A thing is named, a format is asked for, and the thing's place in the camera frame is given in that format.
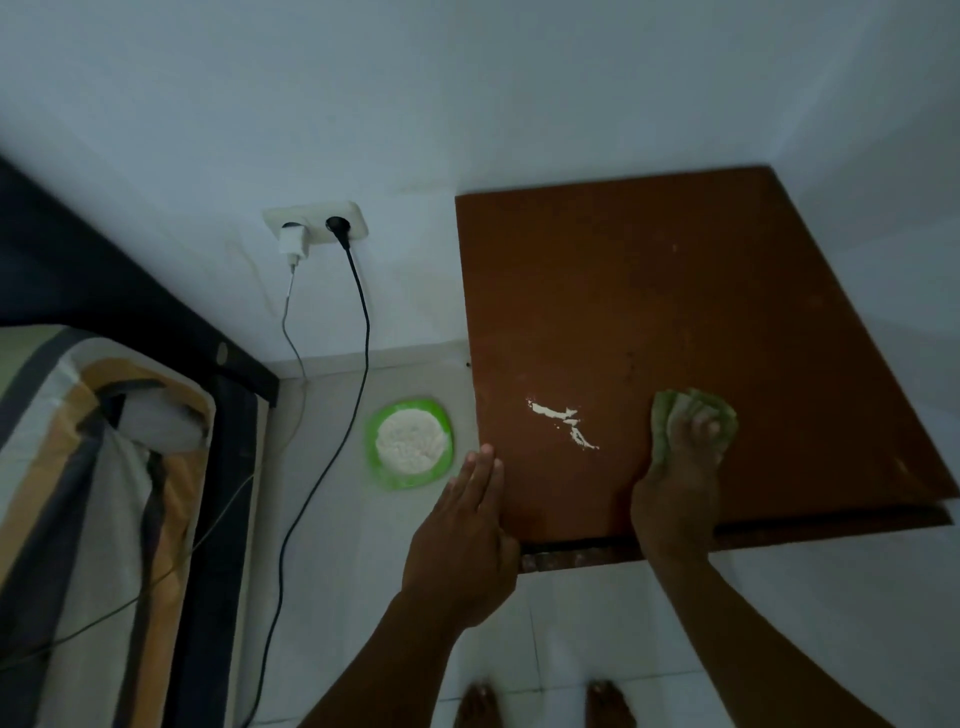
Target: baseboard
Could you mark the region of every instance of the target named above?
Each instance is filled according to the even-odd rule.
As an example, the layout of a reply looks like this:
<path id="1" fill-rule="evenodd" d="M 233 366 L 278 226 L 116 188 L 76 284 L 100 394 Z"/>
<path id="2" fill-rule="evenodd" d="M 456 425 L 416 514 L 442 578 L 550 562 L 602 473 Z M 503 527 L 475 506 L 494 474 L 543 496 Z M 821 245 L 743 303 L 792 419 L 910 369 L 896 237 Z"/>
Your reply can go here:
<path id="1" fill-rule="evenodd" d="M 362 372 L 363 359 L 362 352 L 334 356 L 310 356 L 303 359 L 303 369 L 307 376 Z M 444 341 L 440 344 L 420 344 L 414 347 L 376 350 L 370 352 L 370 368 L 405 367 L 411 364 L 426 364 L 447 359 L 459 359 L 465 364 L 469 362 L 470 349 L 467 340 L 461 339 Z M 296 359 L 269 362 L 266 366 L 281 379 L 297 379 L 300 377 L 300 366 Z"/>

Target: power outlet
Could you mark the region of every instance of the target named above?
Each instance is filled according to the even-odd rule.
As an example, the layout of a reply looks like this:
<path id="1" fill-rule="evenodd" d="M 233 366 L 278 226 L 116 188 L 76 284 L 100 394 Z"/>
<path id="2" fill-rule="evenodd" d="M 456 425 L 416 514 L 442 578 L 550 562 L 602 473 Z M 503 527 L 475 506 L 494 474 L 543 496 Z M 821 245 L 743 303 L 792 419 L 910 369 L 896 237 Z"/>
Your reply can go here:
<path id="1" fill-rule="evenodd" d="M 350 240 L 362 240 L 369 234 L 367 222 L 356 203 L 316 203 L 315 205 L 300 205 L 295 207 L 271 207 L 263 210 L 263 222 L 270 228 L 270 232 L 277 239 L 280 238 L 280 229 L 286 223 L 300 223 L 307 229 L 307 243 L 335 243 L 337 238 L 326 228 L 326 220 L 330 217 L 343 217 L 350 223 Z"/>

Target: mattress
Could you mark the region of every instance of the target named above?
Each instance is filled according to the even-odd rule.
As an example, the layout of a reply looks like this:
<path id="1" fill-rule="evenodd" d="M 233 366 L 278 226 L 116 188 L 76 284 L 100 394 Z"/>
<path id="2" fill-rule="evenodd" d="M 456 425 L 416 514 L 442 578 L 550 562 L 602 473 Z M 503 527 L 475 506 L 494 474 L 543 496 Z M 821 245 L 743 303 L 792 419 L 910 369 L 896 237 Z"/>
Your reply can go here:
<path id="1" fill-rule="evenodd" d="M 196 383 L 108 339 L 0 329 L 8 728 L 161 724 L 214 415 Z"/>

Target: wooden board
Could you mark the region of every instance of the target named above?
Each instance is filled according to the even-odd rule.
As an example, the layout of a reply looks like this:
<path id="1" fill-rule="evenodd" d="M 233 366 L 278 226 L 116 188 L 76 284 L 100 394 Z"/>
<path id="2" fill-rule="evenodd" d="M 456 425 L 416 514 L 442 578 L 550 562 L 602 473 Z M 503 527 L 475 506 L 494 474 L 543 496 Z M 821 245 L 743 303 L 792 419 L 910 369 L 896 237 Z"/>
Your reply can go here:
<path id="1" fill-rule="evenodd" d="M 528 544 L 629 534 L 660 389 L 726 398 L 722 523 L 957 493 L 766 167 L 465 195 L 457 225 L 480 437 Z M 584 437 L 528 400 L 577 410 Z"/>

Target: black bed frame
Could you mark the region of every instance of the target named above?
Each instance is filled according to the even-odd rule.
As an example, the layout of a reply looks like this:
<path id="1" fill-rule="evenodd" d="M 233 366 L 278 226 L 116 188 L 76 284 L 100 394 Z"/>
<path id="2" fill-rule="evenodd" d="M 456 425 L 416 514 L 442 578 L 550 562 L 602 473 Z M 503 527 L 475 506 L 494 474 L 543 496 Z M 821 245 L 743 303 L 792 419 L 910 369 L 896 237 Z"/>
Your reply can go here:
<path id="1" fill-rule="evenodd" d="M 197 524 L 202 536 L 253 474 L 257 396 L 276 405 L 277 377 L 0 159 L 0 327 L 30 324 L 63 324 L 113 339 L 213 397 L 217 414 Z M 224 724 L 251 492 L 245 488 L 192 557 L 164 728 Z"/>

